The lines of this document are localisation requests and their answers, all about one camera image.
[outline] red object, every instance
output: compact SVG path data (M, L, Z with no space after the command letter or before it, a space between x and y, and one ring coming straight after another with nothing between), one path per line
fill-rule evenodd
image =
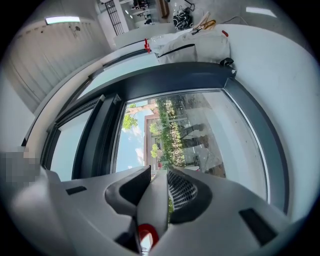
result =
M148 51L148 54L150 53L150 45L148 44L147 39L144 39L144 49Z
M222 30L222 33L224 33L224 35L225 35L226 37L229 36L229 34L228 34L226 31L224 31L224 30Z
M155 228L150 224L142 224L138 226L139 238L142 241L148 234L152 236L152 245L151 249L158 243L159 236Z

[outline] black zipper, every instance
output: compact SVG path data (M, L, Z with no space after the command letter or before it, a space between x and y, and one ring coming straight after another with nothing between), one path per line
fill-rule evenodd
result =
M174 53L174 52L176 52L176 51L179 51L179 50L182 50L182 49L184 49L184 48L192 47L192 46L196 46L196 45L195 45L194 43L186 44L186 45L181 46L181 47L179 47L179 48L177 48L177 49L174 49L174 50L168 51L168 52L166 52L166 53L162 54L161 56L158 56L158 58L160 58L160 57L162 57L162 56L165 56L165 55L167 55L167 54L172 54L172 53Z

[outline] building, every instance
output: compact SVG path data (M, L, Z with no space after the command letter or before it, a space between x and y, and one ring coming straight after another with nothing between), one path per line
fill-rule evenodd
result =
M159 163L159 158L162 156L162 141L158 134L153 134L150 131L150 125L159 120L159 114L150 114L144 117L144 144L143 144L143 161L145 165L151 165L151 170L158 170L161 168L161 163ZM153 144L158 147L158 156L153 158L151 155L151 150Z

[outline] cloud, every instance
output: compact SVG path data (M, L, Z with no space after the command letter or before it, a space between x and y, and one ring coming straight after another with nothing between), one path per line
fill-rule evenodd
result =
M139 126L133 127L132 131L134 136L142 138L142 130L139 128Z
M144 152L142 148L136 148L135 149L136 155L137 155L137 160L140 163L140 165L144 164Z

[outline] ceiling light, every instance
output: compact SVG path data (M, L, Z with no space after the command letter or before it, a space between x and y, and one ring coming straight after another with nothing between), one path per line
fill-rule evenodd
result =
M55 23L63 23L63 22L80 22L80 18L75 16L50 17L50 18L46 18L45 22L48 25L55 24Z
M272 17L277 17L271 10L269 9L262 9L262 8L257 8L257 7L247 7L246 9L247 13L254 13L254 14L264 14L264 15L269 15Z

